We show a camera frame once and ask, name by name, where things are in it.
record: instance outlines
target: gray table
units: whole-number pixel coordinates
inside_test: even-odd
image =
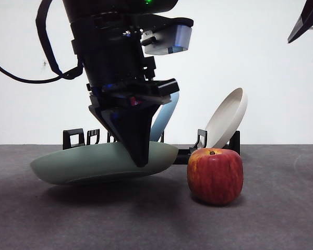
[[[186,166],[141,179],[53,186],[28,164],[60,146],[0,146],[0,250],[311,249],[313,145],[242,146],[226,207],[196,201]]]

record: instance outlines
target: white backdrop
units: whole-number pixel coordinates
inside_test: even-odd
[[[313,143],[313,31],[287,44],[304,2],[179,0],[164,14],[195,21],[189,51],[156,57],[157,79],[174,77],[181,89],[166,142],[195,142],[224,97],[242,87],[249,99],[243,144]],[[55,76],[35,29],[39,3],[0,0],[0,65],[28,79]],[[74,67],[62,1],[53,1],[47,26],[61,69]],[[62,130],[99,128],[86,83],[83,75],[31,85],[0,73],[0,144],[61,144]]]

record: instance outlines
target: metal bracket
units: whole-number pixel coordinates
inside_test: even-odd
[[[100,129],[94,129],[87,131],[87,143],[86,145],[90,145],[90,138],[92,136],[97,136],[95,144],[98,144],[100,141]]]
[[[113,137],[113,136],[109,133],[109,131],[108,131],[108,134],[107,134],[107,137],[106,137],[106,142],[107,142],[107,143],[110,142],[110,137],[112,137],[112,138],[114,139],[113,142],[116,142],[116,138]]]
[[[72,145],[71,144],[71,136],[72,135],[79,135],[79,143]],[[83,129],[71,129],[71,130],[64,130],[63,131],[63,150],[80,147],[85,145],[85,135],[83,133]]]

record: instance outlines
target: apple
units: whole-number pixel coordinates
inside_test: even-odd
[[[187,180],[193,195],[214,205],[227,205],[240,195],[244,182],[241,157],[229,149],[200,148],[192,153]]]

